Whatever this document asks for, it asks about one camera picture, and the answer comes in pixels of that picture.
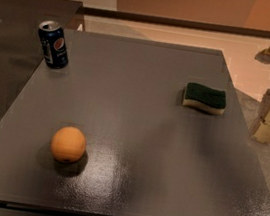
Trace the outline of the blue Pepsi can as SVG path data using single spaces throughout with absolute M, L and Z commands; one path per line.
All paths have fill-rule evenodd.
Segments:
M 62 69 L 68 65 L 64 30 L 57 21 L 47 20 L 39 24 L 38 30 L 46 65 Z

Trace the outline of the green and yellow sponge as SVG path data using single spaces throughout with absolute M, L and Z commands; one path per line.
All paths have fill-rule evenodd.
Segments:
M 197 108 L 212 115 L 222 115 L 226 107 L 226 93 L 195 82 L 188 83 L 182 105 Z

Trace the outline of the orange fruit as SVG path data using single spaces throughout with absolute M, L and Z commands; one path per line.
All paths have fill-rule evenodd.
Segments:
M 51 154 L 60 163 L 74 163 L 85 153 L 86 138 L 76 127 L 60 128 L 51 139 Z

